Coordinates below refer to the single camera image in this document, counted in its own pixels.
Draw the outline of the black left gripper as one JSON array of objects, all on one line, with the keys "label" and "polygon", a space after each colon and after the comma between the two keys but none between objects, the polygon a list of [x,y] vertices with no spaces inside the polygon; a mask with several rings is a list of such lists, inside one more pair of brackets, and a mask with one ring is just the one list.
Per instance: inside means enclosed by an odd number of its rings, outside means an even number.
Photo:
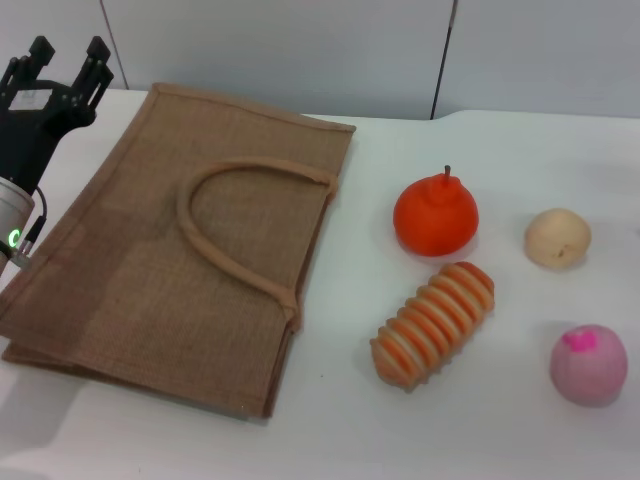
[{"label": "black left gripper", "polygon": [[[111,51],[100,36],[94,36],[71,88],[52,81],[52,91],[40,110],[12,110],[0,99],[0,177],[22,189],[38,186],[61,139],[74,129],[95,121],[98,105],[114,78],[107,65]],[[54,48],[37,36],[29,54],[12,57],[0,79],[0,95],[15,94],[40,86],[38,76],[49,64]]]}]

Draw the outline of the brown jute handbag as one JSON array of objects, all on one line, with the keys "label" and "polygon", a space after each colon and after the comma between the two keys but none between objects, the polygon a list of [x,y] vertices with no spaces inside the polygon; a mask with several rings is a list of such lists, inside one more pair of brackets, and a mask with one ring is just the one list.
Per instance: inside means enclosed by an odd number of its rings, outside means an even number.
[{"label": "brown jute handbag", "polygon": [[3,359],[269,417],[354,131],[153,85],[0,293]]}]

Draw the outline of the orange toy fruit with stem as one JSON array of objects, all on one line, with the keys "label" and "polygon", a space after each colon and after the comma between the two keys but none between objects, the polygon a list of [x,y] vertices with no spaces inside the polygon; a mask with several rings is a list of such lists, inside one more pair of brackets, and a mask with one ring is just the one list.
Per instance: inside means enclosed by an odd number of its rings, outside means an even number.
[{"label": "orange toy fruit with stem", "polygon": [[446,256],[462,249],[478,225],[477,203],[449,165],[406,187],[393,210],[399,243],[420,256]]}]

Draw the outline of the ridged orange striped bread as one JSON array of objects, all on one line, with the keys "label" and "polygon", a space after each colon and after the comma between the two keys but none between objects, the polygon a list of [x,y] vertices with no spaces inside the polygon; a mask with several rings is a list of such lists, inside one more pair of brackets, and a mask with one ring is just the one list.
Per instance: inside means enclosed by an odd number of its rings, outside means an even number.
[{"label": "ridged orange striped bread", "polygon": [[370,340],[378,376],[406,391],[451,362],[495,307],[493,280],[471,262],[443,265]]}]

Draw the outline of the beige round toy fruit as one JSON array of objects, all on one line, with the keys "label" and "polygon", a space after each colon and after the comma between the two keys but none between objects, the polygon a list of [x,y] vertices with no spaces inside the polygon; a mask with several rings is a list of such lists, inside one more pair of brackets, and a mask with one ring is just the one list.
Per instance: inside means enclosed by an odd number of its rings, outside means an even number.
[{"label": "beige round toy fruit", "polygon": [[566,270],[586,258],[591,240],[591,227],[581,216],[553,208],[536,215],[527,226],[524,252],[540,266]]}]

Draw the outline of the pink round ball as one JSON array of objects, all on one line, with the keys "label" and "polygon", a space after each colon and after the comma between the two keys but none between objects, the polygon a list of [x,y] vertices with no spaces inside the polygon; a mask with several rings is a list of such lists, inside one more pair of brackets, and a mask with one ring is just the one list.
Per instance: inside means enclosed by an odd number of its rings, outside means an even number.
[{"label": "pink round ball", "polygon": [[608,327],[589,324],[566,331],[555,342],[549,374],[554,387],[566,400],[584,407],[601,408],[619,398],[628,364],[620,337]]}]

